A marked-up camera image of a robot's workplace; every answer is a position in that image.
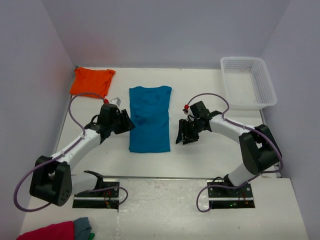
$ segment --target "laundry basket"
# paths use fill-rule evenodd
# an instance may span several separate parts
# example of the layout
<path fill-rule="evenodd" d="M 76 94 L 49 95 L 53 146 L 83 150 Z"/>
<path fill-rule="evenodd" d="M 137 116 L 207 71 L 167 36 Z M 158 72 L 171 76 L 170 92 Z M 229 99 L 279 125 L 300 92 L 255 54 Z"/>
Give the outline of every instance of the laundry basket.
<path fill-rule="evenodd" d="M 233 109 L 260 110 L 277 103 L 265 61 L 257 57 L 220 60 L 226 97 Z"/>

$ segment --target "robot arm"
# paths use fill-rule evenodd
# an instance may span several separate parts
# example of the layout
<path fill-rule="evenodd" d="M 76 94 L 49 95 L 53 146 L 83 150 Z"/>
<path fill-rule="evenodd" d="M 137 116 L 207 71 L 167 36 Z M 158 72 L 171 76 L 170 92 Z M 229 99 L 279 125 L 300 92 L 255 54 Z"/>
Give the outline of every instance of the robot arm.
<path fill-rule="evenodd" d="M 227 122 L 219 111 L 209 112 L 202 101 L 191 105 L 190 111 L 186 113 L 187 120 L 181 119 L 179 121 L 176 144 L 183 142 L 185 145 L 196 142 L 199 140 L 199 133 L 205 130 L 222 134 L 240 144 L 243 163 L 224 177 L 224 182 L 227 185 L 240 186 L 279 162 L 274 149 L 259 134 Z M 261 124 L 257 127 L 247 125 L 247 127 L 267 136 L 279 150 L 266 125 Z"/>
<path fill-rule="evenodd" d="M 68 146 L 52 156 L 41 156 L 37 159 L 35 166 L 62 156 L 34 171 L 29 190 L 31 196 L 62 206 L 71 195 L 101 188 L 102 175 L 92 171 L 85 171 L 78 175 L 71 175 L 71 172 L 91 150 L 103 143 L 112 132 L 117 135 L 135 128 L 127 111 L 120 111 L 118 105 L 120 105 L 118 98 L 113 99 L 110 103 L 104 103 L 99 115 L 95 115 L 91 122 L 84 127 L 84 135 L 80 134 Z"/>

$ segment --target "orange cloth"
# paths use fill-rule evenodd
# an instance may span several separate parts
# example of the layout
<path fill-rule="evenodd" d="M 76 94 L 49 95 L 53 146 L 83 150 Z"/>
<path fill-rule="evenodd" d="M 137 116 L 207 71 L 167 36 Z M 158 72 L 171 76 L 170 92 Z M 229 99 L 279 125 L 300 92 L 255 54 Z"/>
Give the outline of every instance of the orange cloth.
<path fill-rule="evenodd" d="M 91 70 L 83 67 L 78 67 L 74 70 L 75 80 L 70 89 L 70 94 L 77 95 L 83 92 L 92 92 L 99 94 L 103 98 L 108 94 L 108 89 L 111 84 L 112 77 L 116 71 L 108 70 Z M 92 94 L 83 96 L 98 98 Z"/>

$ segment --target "red connector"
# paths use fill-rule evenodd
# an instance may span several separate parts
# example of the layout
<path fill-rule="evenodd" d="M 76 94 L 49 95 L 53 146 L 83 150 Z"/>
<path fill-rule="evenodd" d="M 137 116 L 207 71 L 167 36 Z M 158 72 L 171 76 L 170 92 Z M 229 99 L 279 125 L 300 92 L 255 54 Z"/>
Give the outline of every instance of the red connector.
<path fill-rule="evenodd" d="M 189 109 L 189 105 L 188 104 L 184 105 L 184 109 L 182 109 L 184 114 L 188 114 L 188 109 Z"/>

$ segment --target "white table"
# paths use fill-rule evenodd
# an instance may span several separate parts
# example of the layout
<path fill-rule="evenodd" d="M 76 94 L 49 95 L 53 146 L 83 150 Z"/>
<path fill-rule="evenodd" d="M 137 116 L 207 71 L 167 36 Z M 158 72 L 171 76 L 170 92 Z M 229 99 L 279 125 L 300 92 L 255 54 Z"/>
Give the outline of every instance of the white table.
<path fill-rule="evenodd" d="M 183 106 L 194 95 L 214 92 L 225 95 L 222 75 L 210 69 L 140 69 L 116 70 L 108 98 L 120 97 L 121 107 L 129 110 L 129 88 L 136 86 L 172 87 L 169 108 L 171 152 L 131 153 L 129 133 L 112 135 L 91 151 L 76 166 L 73 173 L 84 170 L 105 176 L 213 178 L 224 176 L 242 162 L 240 147 L 232 140 L 202 132 L 200 140 L 187 146 L 175 145 L 178 121 L 184 118 Z M 206 96 L 207 108 L 224 110 L 219 99 Z M 82 124 L 99 113 L 101 101 L 79 97 L 72 112 Z M 230 111 L 229 117 L 246 124 L 262 123 L 258 111 Z M 66 146 L 80 129 L 67 116 L 58 149 Z M 89 217 L 97 240 L 306 240 L 308 239 L 291 182 L 274 174 L 259 177 L 251 183 L 255 208 L 216 209 L 200 213 L 195 206 L 199 190 L 206 185 L 203 179 L 146 180 L 121 179 L 120 185 L 129 191 L 128 200 L 111 209 L 72 209 L 72 201 L 62 207 L 51 205 L 42 211 L 27 213 L 21 234 L 53 223 Z M 31 198 L 29 208 L 43 205 Z M 208 207 L 208 192 L 200 198 L 200 206 Z"/>
<path fill-rule="evenodd" d="M 172 87 L 169 106 L 169 133 L 171 152 L 132 153 L 129 151 L 129 132 L 112 135 L 99 147 L 92 150 L 74 169 L 73 173 L 91 170 L 104 176 L 135 177 L 181 177 L 214 178 L 225 176 L 242 163 L 240 146 L 227 137 L 210 132 L 201 132 L 198 142 L 176 145 L 179 120 L 185 118 L 184 105 L 200 93 L 212 92 L 225 95 L 222 72 L 212 69 L 144 69 L 113 68 L 113 77 L 108 99 L 119 97 L 122 109 L 130 114 L 129 88 L 136 86 Z M 225 103 L 214 96 L 203 96 L 210 111 L 223 111 Z M 89 97 L 78 97 L 73 101 L 71 111 L 83 125 L 100 112 L 102 101 Z M 262 124 L 259 111 L 230 111 L 228 117 L 246 124 Z M 81 133 L 81 129 L 66 117 L 58 150 L 64 148 Z"/>

